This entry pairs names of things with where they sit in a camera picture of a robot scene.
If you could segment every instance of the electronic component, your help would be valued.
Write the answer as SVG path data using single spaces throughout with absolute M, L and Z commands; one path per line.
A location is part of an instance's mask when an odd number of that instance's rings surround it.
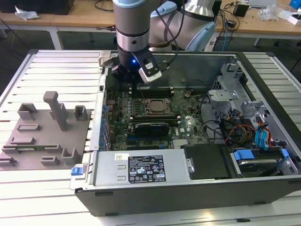
M 145 113 L 148 116 L 172 115 L 168 99 L 146 99 Z
M 233 14 L 236 16 L 244 17 L 249 7 L 249 4 L 237 2 L 233 10 Z
M 193 172 L 189 172 L 191 180 L 241 177 L 235 172 L 224 145 L 199 144 L 183 148 L 186 161 L 191 162 L 194 168 Z
M 174 149 L 179 149 L 179 148 L 181 148 L 181 146 L 187 145 L 187 144 L 189 144 L 188 139 L 177 139 L 177 140 L 173 140 L 173 146 L 174 146 Z
M 227 20 L 227 21 L 225 22 L 225 24 L 226 24 L 226 26 L 227 26 L 228 28 L 235 28 L 235 26 L 236 26 L 236 21 L 234 21 L 234 20 Z
M 244 177 L 261 177 L 289 158 L 286 149 L 279 146 L 264 149 L 234 149 L 234 157 Z
M 169 132 L 167 123 L 141 123 L 135 125 L 136 137 L 166 137 Z

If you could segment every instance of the wooden table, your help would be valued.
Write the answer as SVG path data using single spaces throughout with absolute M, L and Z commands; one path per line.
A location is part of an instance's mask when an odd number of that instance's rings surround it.
M 233 0 L 222 0 L 221 9 Z M 289 10 L 290 0 L 277 0 L 277 6 L 283 8 L 284 10 Z M 234 7 L 229 7 L 227 11 L 233 13 Z M 232 34 L 233 37 L 243 37 L 243 38 L 257 38 L 255 46 L 259 44 L 260 38 L 266 39 L 301 39 L 301 26 L 293 25 L 292 23 L 278 18 L 278 21 L 260 21 L 258 18 L 259 9 L 250 8 L 248 9 L 245 17 L 238 17 L 240 20 L 239 28 Z M 225 12 L 226 19 L 234 20 L 237 19 L 233 17 L 230 13 Z M 212 40 L 215 40 L 221 33 L 222 30 L 222 18 L 218 16 L 216 21 L 216 29 Z M 207 47 L 208 51 L 212 51 L 213 46 Z
M 14 13 L 0 13 L 1 19 L 13 30 L 48 31 L 55 49 L 62 50 L 63 44 L 58 31 L 109 32 L 96 30 L 97 26 L 115 25 L 114 14 L 94 7 L 96 0 L 75 0 L 68 15 L 39 14 L 40 18 L 24 21 Z M 106 1 L 104 8 L 113 9 L 113 3 Z M 7 27 L 0 21 L 0 29 Z
M 277 0 L 279 4 L 289 5 L 290 0 Z M 96 0 L 75 0 L 74 6 L 69 15 L 40 14 L 40 18 L 24 21 L 15 16 L 15 14 L 0 13 L 0 17 L 11 27 L 16 30 L 43 30 L 48 31 L 51 35 L 55 49 L 63 49 L 63 45 L 58 35 L 58 31 L 72 32 L 109 32 L 106 30 L 96 30 L 97 26 L 115 25 L 114 14 L 101 11 L 94 7 Z M 222 8 L 233 0 L 223 0 Z M 104 8 L 112 9 L 113 3 L 106 1 Z M 301 39 L 301 26 L 296 26 L 288 21 L 279 18 L 278 21 L 260 21 L 257 17 L 259 9 L 251 8 L 247 11 L 245 17 L 240 17 L 240 27 L 233 33 L 233 37 L 272 38 L 272 39 Z M 226 13 L 227 19 L 236 20 L 229 13 Z M 218 37 L 222 30 L 222 20 L 219 16 L 216 22 L 216 30 L 213 38 Z M 0 29 L 6 29 L 4 24 L 0 23 Z

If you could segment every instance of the power supply label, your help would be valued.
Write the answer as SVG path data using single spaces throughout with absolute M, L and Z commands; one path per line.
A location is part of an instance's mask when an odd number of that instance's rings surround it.
M 128 181 L 132 184 L 166 181 L 163 156 L 130 156 Z

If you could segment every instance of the cable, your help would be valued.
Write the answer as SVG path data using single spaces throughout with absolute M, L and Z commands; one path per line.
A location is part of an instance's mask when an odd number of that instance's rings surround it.
M 20 58 L 19 56 L 17 56 L 17 54 L 14 52 L 14 40 L 15 40 L 15 34 L 14 34 L 14 36 L 13 36 L 13 40 L 11 41 L 11 51 L 12 51 L 12 53 L 14 54 L 14 56 L 16 57 L 16 58 L 18 58 L 19 60 L 24 60 L 24 57 L 23 58 Z
M 185 0 L 182 0 L 182 3 L 183 3 L 182 19 L 181 19 L 181 24 L 180 24 L 178 33 L 171 40 L 165 41 L 162 43 L 158 43 L 158 44 L 153 44 L 153 45 L 150 45 L 150 47 L 161 47 L 161 48 L 167 47 L 171 42 L 175 41 L 178 38 L 178 36 L 180 35 L 180 33 L 182 31 L 183 24 L 184 24 L 184 18 L 185 18 Z
M 23 40 L 1 19 L 0 17 L 0 20 L 1 22 L 23 43 L 23 45 L 28 49 L 30 50 L 30 48 L 25 44 L 25 42 L 23 42 Z
M 110 32 L 115 32 L 116 31 L 116 26 L 113 25 L 113 26 L 108 26 L 108 27 L 96 27 L 96 30 L 107 30 L 107 31 L 110 31 Z
M 97 4 L 98 4 L 99 2 L 102 2 L 102 6 L 101 6 L 101 7 L 97 6 Z M 100 9 L 100 10 L 103 10 L 103 11 L 106 11 L 106 12 L 110 12 L 110 13 L 113 13 L 113 12 L 114 12 L 113 9 L 106 9 L 106 8 L 103 8 L 103 4 L 104 4 L 104 1 L 103 1 L 103 0 L 99 0 L 99 1 L 97 1 L 97 2 L 94 4 L 94 6 L 95 6 L 95 8 Z
M 170 36 L 172 37 L 172 39 L 174 39 L 174 35 L 173 33 L 171 32 L 171 30 L 169 29 L 169 26 L 167 25 L 167 23 L 165 22 L 165 20 L 163 19 L 163 17 L 161 16 L 161 14 L 159 13 L 159 11 L 156 9 L 156 13 L 158 14 L 158 16 L 160 17 L 160 20 L 162 21 L 162 23 L 164 24 L 164 26 L 166 27 L 166 29 L 168 30 Z M 170 65 L 175 59 L 176 57 L 178 56 L 179 54 L 179 45 L 177 43 L 176 40 L 174 40 L 174 44 L 176 46 L 176 52 L 175 52 L 175 55 L 174 57 L 167 63 L 167 65 Z
M 228 9 L 230 6 L 236 6 L 237 2 L 239 2 L 239 1 L 233 1 L 233 2 L 226 4 L 224 6 L 224 9 Z
M 189 87 L 188 84 L 189 84 L 189 82 L 191 82 L 191 81 L 199 81 L 200 83 L 202 83 L 202 84 L 204 85 L 205 88 L 208 87 L 201 79 L 190 79 L 190 80 L 188 80 L 187 83 L 186 83 L 186 87 L 187 87 L 187 88 Z
M 227 11 L 227 10 L 225 10 L 225 9 L 221 9 L 221 11 L 223 11 L 223 12 L 227 12 L 227 13 L 230 13 L 232 16 L 234 16 L 236 19 L 237 19 L 237 21 L 238 21 L 238 25 L 237 25 L 237 27 L 236 28 L 234 28 L 233 30 L 232 29 L 229 29 L 229 28 L 227 28 L 228 29 L 228 31 L 236 31 L 239 27 L 240 27 L 240 20 L 239 20 L 239 18 L 236 16 L 236 15 L 234 15 L 233 13 L 231 13 L 230 11 Z
M 297 62 L 293 65 L 293 67 L 291 68 L 290 72 L 293 71 L 293 69 L 295 69 L 295 67 L 297 66 L 297 64 L 301 61 L 301 57 L 297 60 Z
M 224 45 L 222 46 L 222 52 L 225 50 L 225 45 L 226 45 L 226 40 L 227 40 L 227 34 L 228 34 L 228 20 L 226 20 L 226 37 L 225 37 L 225 42 Z

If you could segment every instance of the black cable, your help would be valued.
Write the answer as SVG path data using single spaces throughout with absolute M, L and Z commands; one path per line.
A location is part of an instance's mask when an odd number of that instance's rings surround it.
M 184 18 L 185 18 L 185 0 L 182 0 L 182 3 L 183 3 L 183 6 L 182 6 L 183 10 L 182 10 L 182 19 L 181 19 L 180 28 L 179 28 L 178 33 L 175 35 L 175 37 L 173 39 L 171 39 L 170 41 L 168 41 L 169 43 L 171 43 L 172 41 L 176 40 L 179 37 L 179 35 L 182 31 L 182 28 L 183 28 Z
M 221 9 L 221 11 L 223 11 L 223 12 L 227 12 L 227 13 L 230 13 L 232 16 L 234 16 L 236 19 L 237 19 L 237 21 L 238 21 L 238 26 L 236 27 L 236 28 L 234 28 L 233 30 L 232 29 L 229 29 L 228 27 L 226 27 L 226 29 L 228 30 L 228 31 L 236 31 L 238 28 L 239 28 L 239 26 L 240 26 L 240 20 L 239 20 L 239 18 L 236 16 L 236 15 L 234 15 L 233 13 L 231 13 L 230 11 L 227 11 L 227 10 L 225 10 L 225 9 Z
M 97 5 L 99 2 L 102 2 L 102 6 L 101 6 L 101 7 L 99 7 L 99 6 Z M 113 9 L 106 9 L 106 8 L 103 8 L 103 4 L 104 4 L 104 1 L 103 1 L 103 0 L 99 0 L 99 1 L 97 1 L 97 2 L 94 4 L 94 6 L 95 6 L 95 8 L 100 9 L 100 10 L 103 10 L 103 11 L 106 11 L 106 12 L 110 12 L 110 13 L 113 13 L 113 12 L 114 12 Z
M 224 9 L 228 9 L 230 6 L 236 6 L 237 1 L 230 2 L 224 6 Z
M 184 18 L 185 18 L 185 0 L 182 0 L 182 3 L 183 3 L 182 19 L 181 19 L 181 24 L 180 24 L 178 33 L 171 40 L 165 41 L 162 43 L 158 43 L 158 44 L 151 44 L 150 47 L 157 47 L 157 48 L 167 47 L 171 42 L 175 41 L 178 38 L 178 36 L 180 35 L 180 33 L 182 31 L 183 24 L 184 24 Z
M 297 60 L 297 62 L 293 65 L 293 67 L 291 68 L 290 72 L 293 71 L 293 69 L 295 69 L 295 67 L 297 66 L 297 64 L 301 61 L 301 57 Z
M 0 17 L 0 20 L 1 22 L 23 43 L 23 45 L 28 49 L 30 50 L 30 48 L 25 44 L 25 42 L 23 42 L 23 40 L 1 19 Z
M 218 16 L 221 16 L 221 18 L 222 18 L 222 31 L 221 31 L 220 35 L 217 37 L 217 39 L 215 41 L 215 44 L 214 44 L 214 47 L 217 44 L 217 42 L 220 40 L 222 32 L 224 31 L 224 27 L 225 27 L 225 21 L 224 21 L 224 19 L 225 19 L 225 13 L 222 12 L 221 10 L 219 10 Z
M 189 82 L 191 82 L 191 81 L 199 81 L 200 83 L 202 83 L 205 87 L 208 87 L 201 79 L 190 79 L 190 80 L 188 80 L 187 81 L 187 85 L 186 85 L 186 87 L 189 87 L 188 86 L 188 84 L 189 84 Z
M 158 14 L 158 16 L 160 17 L 160 20 L 162 21 L 162 23 L 164 24 L 164 26 L 166 27 L 167 31 L 169 32 L 170 36 L 172 39 L 174 39 L 174 35 L 173 33 L 171 32 L 171 30 L 169 29 L 169 26 L 167 25 L 167 23 L 165 22 L 165 20 L 163 19 L 163 17 L 161 16 L 161 14 L 159 13 L 158 9 L 156 9 L 156 13 Z M 176 46 L 176 52 L 174 54 L 174 57 L 167 63 L 167 65 L 170 65 L 175 59 L 176 57 L 178 56 L 179 54 L 179 45 L 177 43 L 176 40 L 174 40 L 174 44 Z
M 116 31 L 116 26 L 113 25 L 113 26 L 108 26 L 108 27 L 96 27 L 96 30 L 107 30 L 107 31 L 110 31 L 110 32 L 114 32 Z

